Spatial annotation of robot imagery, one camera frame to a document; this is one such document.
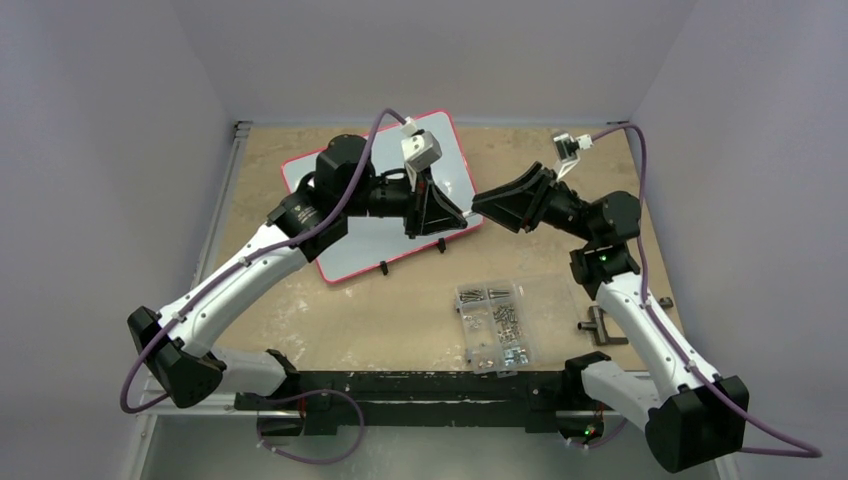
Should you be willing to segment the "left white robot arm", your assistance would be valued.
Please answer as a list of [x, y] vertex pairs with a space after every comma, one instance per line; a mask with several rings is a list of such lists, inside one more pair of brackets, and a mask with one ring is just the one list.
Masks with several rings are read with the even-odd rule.
[[210, 277], [158, 310], [128, 319], [141, 364], [178, 408], [217, 392], [260, 396], [284, 409], [297, 399], [297, 371], [279, 352], [226, 350], [215, 343], [271, 287], [343, 239], [351, 217], [399, 218], [410, 239], [466, 228], [461, 208], [437, 186], [441, 156], [433, 134], [400, 141], [403, 165], [381, 174], [372, 164], [373, 136], [338, 135], [254, 236]]

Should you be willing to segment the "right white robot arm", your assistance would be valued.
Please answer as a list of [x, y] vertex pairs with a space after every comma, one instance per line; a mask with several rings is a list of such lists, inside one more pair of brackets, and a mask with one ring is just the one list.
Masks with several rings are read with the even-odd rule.
[[569, 404], [596, 400], [617, 411], [643, 432], [670, 473], [741, 450], [748, 389], [695, 351], [647, 287], [647, 271], [628, 248], [640, 234], [634, 195], [613, 191], [586, 201], [535, 163], [519, 178], [476, 194], [471, 210], [515, 233], [547, 224], [585, 240], [570, 253], [574, 280], [612, 316], [650, 378], [638, 379], [606, 355], [586, 354], [566, 366], [561, 392]]

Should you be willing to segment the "pink framed whiteboard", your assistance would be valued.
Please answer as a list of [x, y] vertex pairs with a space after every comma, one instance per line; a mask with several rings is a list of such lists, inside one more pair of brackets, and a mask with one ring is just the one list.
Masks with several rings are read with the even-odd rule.
[[[476, 186], [452, 116], [445, 110], [436, 110], [417, 116], [415, 121], [420, 128], [433, 133], [442, 149], [441, 159], [432, 167], [435, 183], [462, 211], [469, 211]], [[396, 122], [380, 128], [372, 153], [372, 164], [378, 174], [402, 166], [402, 138], [400, 126]], [[391, 263], [434, 247], [439, 239], [451, 241], [462, 234], [478, 230], [483, 223], [481, 216], [473, 214], [463, 230], [410, 239], [404, 234], [400, 218], [355, 217], [348, 222], [348, 234], [325, 250], [314, 263], [326, 282], [338, 283], [378, 269], [383, 263]]]

